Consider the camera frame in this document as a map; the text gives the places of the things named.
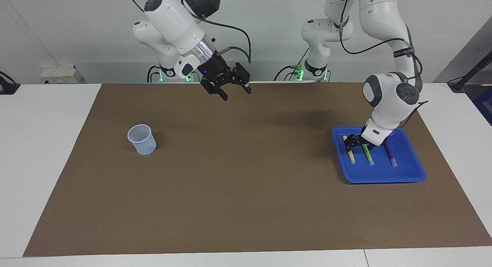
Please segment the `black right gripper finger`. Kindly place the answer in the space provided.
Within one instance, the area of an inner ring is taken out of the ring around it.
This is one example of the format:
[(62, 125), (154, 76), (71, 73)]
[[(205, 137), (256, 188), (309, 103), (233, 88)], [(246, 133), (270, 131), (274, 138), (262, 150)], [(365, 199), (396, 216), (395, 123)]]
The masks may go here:
[(224, 101), (228, 100), (228, 95), (221, 89), (221, 86), (214, 85), (211, 82), (201, 82), (201, 85), (209, 95), (219, 95)]
[(252, 91), (249, 85), (250, 78), (250, 73), (239, 62), (236, 62), (233, 67), (233, 84), (241, 86), (248, 95)]

